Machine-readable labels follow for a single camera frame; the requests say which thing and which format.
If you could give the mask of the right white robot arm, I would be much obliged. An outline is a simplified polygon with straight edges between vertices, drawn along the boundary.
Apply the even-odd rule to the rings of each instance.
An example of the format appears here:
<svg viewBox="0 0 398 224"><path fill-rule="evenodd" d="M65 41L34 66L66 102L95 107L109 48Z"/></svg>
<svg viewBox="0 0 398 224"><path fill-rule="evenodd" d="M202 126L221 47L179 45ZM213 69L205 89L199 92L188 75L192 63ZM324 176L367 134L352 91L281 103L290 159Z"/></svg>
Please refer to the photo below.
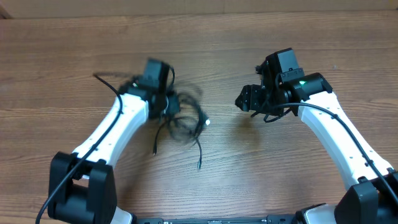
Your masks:
<svg viewBox="0 0 398 224"><path fill-rule="evenodd" d="M266 57L255 68L260 84L245 85L235 101L242 111L271 123L289 113L316 135L337 166L346 193L293 215L269 215L267 223L397 223L397 170L362 137L320 73L305 74L294 50Z"/></svg>

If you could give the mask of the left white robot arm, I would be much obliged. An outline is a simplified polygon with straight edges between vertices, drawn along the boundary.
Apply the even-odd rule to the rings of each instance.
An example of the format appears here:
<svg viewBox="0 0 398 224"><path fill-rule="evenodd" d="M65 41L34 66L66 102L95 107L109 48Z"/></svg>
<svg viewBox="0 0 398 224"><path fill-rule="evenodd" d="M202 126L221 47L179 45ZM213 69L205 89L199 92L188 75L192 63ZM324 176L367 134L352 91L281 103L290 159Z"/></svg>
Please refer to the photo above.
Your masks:
<svg viewBox="0 0 398 224"><path fill-rule="evenodd" d="M134 133L148 120L166 115L175 80L173 66L149 58L142 75L119 88L114 104L87 140L72 153L58 152L50 163L49 196L40 209L65 223L133 224L137 217L118 207L114 168Z"/></svg>

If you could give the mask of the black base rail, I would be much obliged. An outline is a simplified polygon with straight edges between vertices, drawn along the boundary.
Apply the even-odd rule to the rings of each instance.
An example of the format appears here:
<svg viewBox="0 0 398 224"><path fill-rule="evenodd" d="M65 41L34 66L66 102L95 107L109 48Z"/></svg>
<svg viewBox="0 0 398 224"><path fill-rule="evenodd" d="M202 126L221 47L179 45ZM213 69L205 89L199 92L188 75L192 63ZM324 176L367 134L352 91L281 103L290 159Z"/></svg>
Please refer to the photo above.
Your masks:
<svg viewBox="0 0 398 224"><path fill-rule="evenodd" d="M239 218L136 218L133 224L294 224L301 223L295 215L268 215L266 217L239 217Z"/></svg>

